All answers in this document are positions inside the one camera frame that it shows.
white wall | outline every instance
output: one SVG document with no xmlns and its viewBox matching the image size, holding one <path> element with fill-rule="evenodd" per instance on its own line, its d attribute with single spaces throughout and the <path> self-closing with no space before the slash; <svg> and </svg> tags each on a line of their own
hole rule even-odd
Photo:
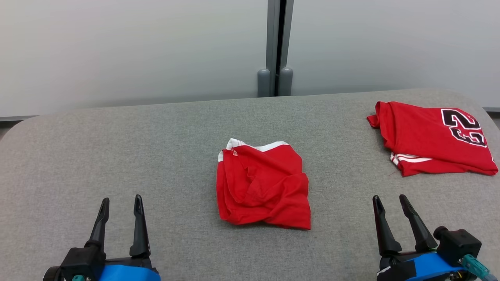
<svg viewBox="0 0 500 281">
<path fill-rule="evenodd" d="M 440 87 L 500 108 L 500 1 L 294 0 L 292 95 Z"/>
<path fill-rule="evenodd" d="M 2 0 L 0 117 L 257 96 L 266 0 Z"/>
</svg>

red jersey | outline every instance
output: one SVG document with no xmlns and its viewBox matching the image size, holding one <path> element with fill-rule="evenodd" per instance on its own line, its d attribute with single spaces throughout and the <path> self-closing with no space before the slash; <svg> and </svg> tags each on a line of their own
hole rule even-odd
<svg viewBox="0 0 500 281">
<path fill-rule="evenodd" d="M 302 158 L 286 142 L 253 147 L 231 138 L 218 155 L 219 215 L 232 224 L 310 230 L 308 185 Z"/>
<path fill-rule="evenodd" d="M 425 108 L 396 101 L 377 102 L 368 116 L 380 128 L 390 160 L 403 177 L 418 173 L 495 175 L 497 165 L 479 122 L 458 108 Z"/>
</svg>

blue tape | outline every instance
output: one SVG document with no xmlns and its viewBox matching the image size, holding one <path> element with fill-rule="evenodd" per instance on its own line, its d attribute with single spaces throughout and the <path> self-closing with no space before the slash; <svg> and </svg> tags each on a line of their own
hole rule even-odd
<svg viewBox="0 0 500 281">
<path fill-rule="evenodd" d="M 426 253 L 412 260 L 415 263 L 416 276 L 408 281 L 422 281 L 445 273 L 464 271 L 462 266 L 451 266 L 436 252 Z"/>
<path fill-rule="evenodd" d="M 125 265 L 106 265 L 100 276 L 100 281 L 160 281 L 160 276 L 147 268 L 125 266 Z"/>
</svg>

gray padded table edge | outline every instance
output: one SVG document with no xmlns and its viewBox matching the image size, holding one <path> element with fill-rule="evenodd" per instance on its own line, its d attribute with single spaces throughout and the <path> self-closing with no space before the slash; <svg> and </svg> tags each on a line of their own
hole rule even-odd
<svg viewBox="0 0 500 281">
<path fill-rule="evenodd" d="M 427 227 L 466 229 L 500 275 L 500 177 L 402 178 L 366 116 L 377 101 L 458 107 L 481 124 L 500 159 L 500 131 L 469 98 L 441 89 L 217 100 L 81 109 L 25 120 L 0 141 L 0 280 L 41 280 L 89 238 L 110 198 L 104 249 L 126 257 L 141 194 L 151 260 L 163 280 L 376 279 L 372 207 L 378 194 L 403 250 L 415 241 L 406 194 Z M 309 178 L 310 231 L 221 221 L 217 154 L 229 138 L 286 141 Z"/>
</svg>

white stripe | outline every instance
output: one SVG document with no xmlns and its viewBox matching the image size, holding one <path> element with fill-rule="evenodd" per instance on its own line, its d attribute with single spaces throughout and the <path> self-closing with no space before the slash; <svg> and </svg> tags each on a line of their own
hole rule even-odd
<svg viewBox="0 0 500 281">
<path fill-rule="evenodd" d="M 396 154 L 397 157 L 402 156 L 404 158 L 419 158 L 420 156 L 417 155 L 411 155 L 411 154 L 404 154 L 404 153 L 399 153 Z"/>
<path fill-rule="evenodd" d="M 232 150 L 233 148 L 236 148 L 236 147 L 240 147 L 240 146 L 249 146 L 251 148 L 254 148 L 258 151 L 262 151 L 262 152 L 265 152 L 265 151 L 269 151 L 269 150 L 272 150 L 274 148 L 277 148 L 279 146 L 289 146 L 288 143 L 284 142 L 284 141 L 275 141 L 273 143 L 270 143 L 270 144 L 266 144 L 266 145 L 263 145 L 263 146 L 251 146 L 251 145 L 248 145 L 246 144 L 245 142 L 241 141 L 241 140 L 238 140 L 238 139 L 235 139 L 235 138 L 230 138 L 229 139 L 229 142 L 227 143 L 225 149 L 227 150 Z M 222 150 L 219 152 L 218 154 L 218 161 L 221 162 L 224 160 L 224 154 L 222 153 Z"/>
<path fill-rule="evenodd" d="M 401 161 L 406 161 L 409 163 L 420 163 L 420 162 L 425 162 L 432 160 L 432 158 L 426 158 L 426 157 L 419 157 L 416 155 L 411 155 L 411 154 L 404 154 L 404 153 L 398 153 L 394 154 L 394 152 L 390 153 L 390 158 L 389 158 L 394 165 L 398 165 Z"/>
<path fill-rule="evenodd" d="M 403 157 L 403 156 L 397 156 L 397 159 L 399 161 L 406 161 L 406 162 L 410 162 L 410 163 L 420 163 L 420 162 L 425 162 L 425 161 L 432 160 L 432 158 L 425 158 L 425 157 L 406 158 L 406 157 Z"/>
</svg>

